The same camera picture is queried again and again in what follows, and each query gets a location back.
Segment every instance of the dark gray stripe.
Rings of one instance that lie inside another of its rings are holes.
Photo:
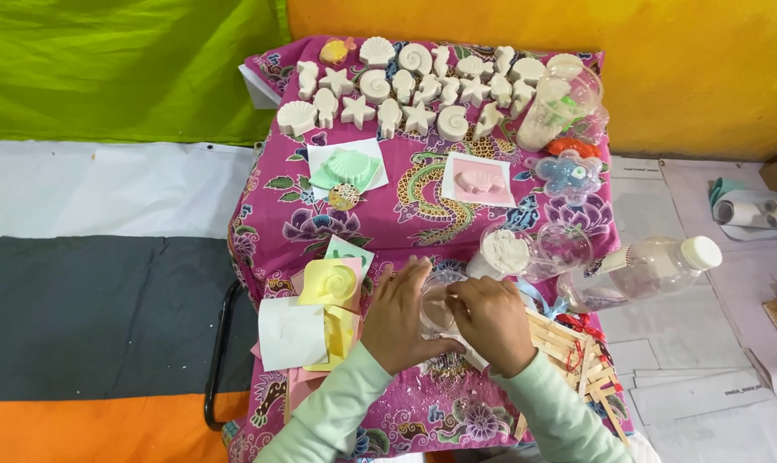
[[[234,279],[224,240],[0,238],[0,400],[202,394]],[[243,294],[220,391],[249,389],[256,338]]]

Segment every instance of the table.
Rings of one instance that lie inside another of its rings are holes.
[[[306,37],[252,56],[245,65],[282,96],[285,104],[298,99],[297,79],[293,78],[297,61],[318,62],[320,48],[327,38]],[[355,42],[359,45],[363,39]],[[393,41],[397,51],[408,43]],[[473,54],[486,61],[494,59],[494,47],[420,43],[428,49],[436,45],[450,47],[449,72],[454,72],[458,57]],[[515,58],[533,57],[546,63],[554,54],[518,50]],[[599,73],[603,52],[577,55]],[[335,68],[348,69],[355,83],[366,70],[357,57],[358,50]],[[320,77],[324,76],[325,66],[318,65]],[[393,61],[387,68],[388,77],[397,69]],[[467,119],[474,125],[479,109],[466,106]],[[579,226],[589,235],[596,256],[619,248],[608,185],[608,137],[599,144],[604,185],[582,207],[571,207],[563,198],[549,200],[542,193],[542,181],[524,167],[547,154],[525,152],[515,145],[519,122],[506,117],[491,136],[476,142],[468,138],[446,141],[438,136],[434,125],[425,135],[401,128],[393,139],[383,139],[376,120],[364,123],[360,131],[353,124],[336,119],[333,129],[314,129],[298,137],[281,135],[277,123],[273,123],[259,163],[249,176],[229,225],[229,247],[239,280],[255,301],[295,295],[291,276],[315,256],[322,256],[329,236],[334,234],[376,254],[363,282],[361,308],[365,310],[373,282],[388,262],[396,268],[402,267],[409,255],[416,254],[432,258],[436,269],[465,269],[478,246],[480,233],[494,222],[510,222],[535,233],[548,220],[568,223]],[[307,147],[373,137],[379,140],[389,185],[365,192],[365,201],[346,212],[332,209],[324,198],[315,198],[308,182]],[[510,162],[517,207],[488,207],[442,198],[440,182],[445,153],[451,151]],[[547,300],[554,300],[555,279],[536,286]],[[591,324],[599,329],[597,316],[591,317]],[[230,461],[253,460],[259,449],[282,428],[285,390],[286,378],[277,372],[265,373],[257,359],[249,414],[229,422],[223,429]],[[622,393],[611,402],[611,407],[623,429],[633,432]],[[604,418],[604,425],[611,428],[605,411],[596,411]],[[383,397],[369,409],[357,431],[355,451],[349,457],[534,445],[528,432],[520,442],[514,439],[517,416],[515,406],[500,388],[461,357],[445,354],[398,375]]]

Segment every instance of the lime green fabric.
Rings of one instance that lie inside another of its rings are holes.
[[[262,140],[237,67],[290,40],[285,0],[0,0],[0,139]]]

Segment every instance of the white bottle cap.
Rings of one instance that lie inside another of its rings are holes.
[[[700,270],[717,267],[723,262],[723,253],[711,238],[689,238],[682,242],[680,251],[689,265]]]

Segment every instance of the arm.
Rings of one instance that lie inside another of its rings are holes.
[[[393,270],[383,269],[361,342],[260,450],[258,463],[331,462],[350,454],[366,412],[396,374],[443,352],[465,352],[456,340],[420,336],[420,290],[431,262],[412,257],[394,278]]]
[[[361,343],[294,411],[291,422],[260,450],[259,463],[328,462],[352,450],[369,406],[394,377]]]
[[[488,277],[449,285],[447,298],[460,334],[489,363],[489,377],[528,422],[540,453],[566,463],[630,463],[629,450],[602,425],[528,331],[528,315],[511,281]]]
[[[629,450],[563,381],[539,352],[511,379],[489,372],[526,417],[528,429],[547,461],[629,463]]]

